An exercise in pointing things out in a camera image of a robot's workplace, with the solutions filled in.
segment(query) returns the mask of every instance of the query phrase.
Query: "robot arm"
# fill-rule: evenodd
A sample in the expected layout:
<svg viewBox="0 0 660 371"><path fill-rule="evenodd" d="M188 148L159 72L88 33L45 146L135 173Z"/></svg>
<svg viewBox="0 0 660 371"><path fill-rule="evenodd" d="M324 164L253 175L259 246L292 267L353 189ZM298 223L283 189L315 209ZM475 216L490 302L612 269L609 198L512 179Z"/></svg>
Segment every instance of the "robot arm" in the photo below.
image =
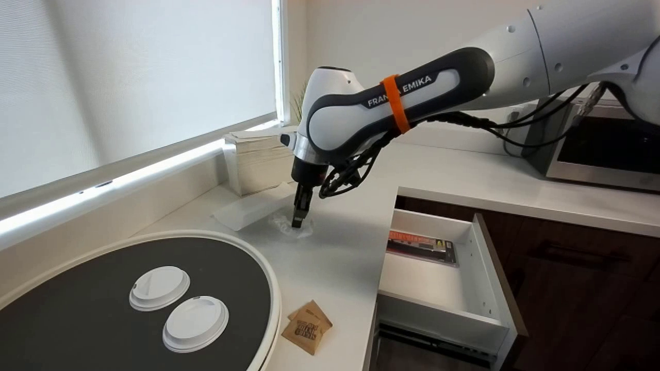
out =
<svg viewBox="0 0 660 371"><path fill-rule="evenodd" d="M535 6L484 37L406 74L362 90L342 69L315 69L295 153L292 227L313 188L334 197L359 186L394 137L436 114L488 109L609 82L639 120L660 124L660 0L580 0Z"/></svg>

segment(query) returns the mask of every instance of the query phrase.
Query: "window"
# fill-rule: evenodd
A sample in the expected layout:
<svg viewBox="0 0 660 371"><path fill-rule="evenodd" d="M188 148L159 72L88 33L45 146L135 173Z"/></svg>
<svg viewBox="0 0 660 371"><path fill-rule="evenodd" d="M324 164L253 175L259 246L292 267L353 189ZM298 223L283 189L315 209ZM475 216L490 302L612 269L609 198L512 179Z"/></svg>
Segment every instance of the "window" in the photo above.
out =
<svg viewBox="0 0 660 371"><path fill-rule="evenodd" d="M279 0L0 6L0 219L277 117Z"/></svg>

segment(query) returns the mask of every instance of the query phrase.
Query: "drawer handle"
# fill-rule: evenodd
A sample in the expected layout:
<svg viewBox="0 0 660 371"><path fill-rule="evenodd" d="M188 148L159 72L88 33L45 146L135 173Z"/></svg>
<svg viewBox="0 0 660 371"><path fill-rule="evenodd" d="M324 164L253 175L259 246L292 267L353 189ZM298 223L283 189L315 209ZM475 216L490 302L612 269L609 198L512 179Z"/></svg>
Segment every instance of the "drawer handle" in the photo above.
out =
<svg viewBox="0 0 660 371"><path fill-rule="evenodd" d="M630 257L621 251L595 253L595 251L584 251L576 248L559 248L551 242L543 242L531 251L531 256L548 263L560 263L560 265L584 267L594 270L610 270L615 265L630 263Z"/></svg>

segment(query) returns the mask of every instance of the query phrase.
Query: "open drawer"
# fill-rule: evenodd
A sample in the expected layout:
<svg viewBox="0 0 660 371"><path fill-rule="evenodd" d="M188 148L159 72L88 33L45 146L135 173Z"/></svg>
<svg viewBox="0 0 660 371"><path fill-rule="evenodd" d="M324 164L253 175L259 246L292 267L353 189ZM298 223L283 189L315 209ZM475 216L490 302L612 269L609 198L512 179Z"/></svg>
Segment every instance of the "open drawer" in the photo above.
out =
<svg viewBox="0 0 660 371"><path fill-rule="evenodd" d="M501 369L526 328L482 219L396 211L392 230L453 242L455 265L388 251L378 303L382 328L436 340L434 347Z"/></svg>

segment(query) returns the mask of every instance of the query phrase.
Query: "white countertop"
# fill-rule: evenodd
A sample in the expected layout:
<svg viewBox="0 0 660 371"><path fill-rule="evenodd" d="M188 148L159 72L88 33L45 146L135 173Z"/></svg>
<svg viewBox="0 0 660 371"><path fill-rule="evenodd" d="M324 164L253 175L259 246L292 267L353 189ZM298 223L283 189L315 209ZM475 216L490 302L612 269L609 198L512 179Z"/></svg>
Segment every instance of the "white countertop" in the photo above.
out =
<svg viewBox="0 0 660 371"><path fill-rule="evenodd" d="M224 188L149 232L236 236L272 265L283 288L283 315L310 299L324 307L335 326L318 355L310 357L281 339L269 371L362 369L396 194L660 238L660 197L545 182L518 160L404 145L384 150L359 189L313 201L307 219L313 233L304 240L283 236L269 219L232 233L220 219L236 197Z"/></svg>

